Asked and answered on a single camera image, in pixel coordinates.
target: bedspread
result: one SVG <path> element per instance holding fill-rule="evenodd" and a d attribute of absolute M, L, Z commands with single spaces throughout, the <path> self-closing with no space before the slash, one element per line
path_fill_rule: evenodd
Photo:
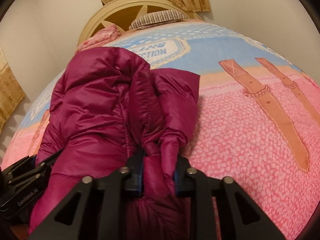
<path fill-rule="evenodd" d="M 151 68 L 201 75 L 199 115 L 183 153 L 208 176 L 232 176 L 288 240 L 320 199 L 320 89 L 263 44 L 208 23 L 163 25 L 106 46 L 126 48 Z M 37 152 L 57 79 L 33 104 L 2 168 Z"/>

